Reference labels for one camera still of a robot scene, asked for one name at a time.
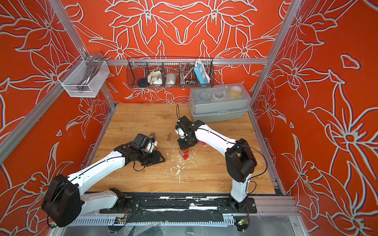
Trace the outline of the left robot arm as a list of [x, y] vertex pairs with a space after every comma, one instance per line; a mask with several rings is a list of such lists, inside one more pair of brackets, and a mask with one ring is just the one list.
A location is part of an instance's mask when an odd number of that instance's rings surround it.
[[156, 148], [157, 143], [137, 147], [129, 142], [116, 147], [109, 155], [89, 167], [64, 176], [54, 177], [47, 189], [41, 208], [57, 226], [65, 227], [78, 216], [101, 209], [126, 208], [125, 194], [116, 188], [90, 193], [87, 191], [112, 172], [128, 164], [140, 164], [146, 168], [165, 162]]

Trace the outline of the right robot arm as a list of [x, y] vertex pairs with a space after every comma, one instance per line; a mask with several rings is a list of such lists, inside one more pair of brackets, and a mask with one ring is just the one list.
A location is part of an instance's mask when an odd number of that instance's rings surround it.
[[258, 165], [248, 142], [244, 139], [228, 138], [204, 122], [192, 122], [186, 116], [178, 119], [175, 131], [180, 136], [178, 144], [182, 151], [203, 142], [225, 157], [227, 172], [232, 178], [230, 205], [236, 210], [244, 208], [248, 198], [248, 179]]

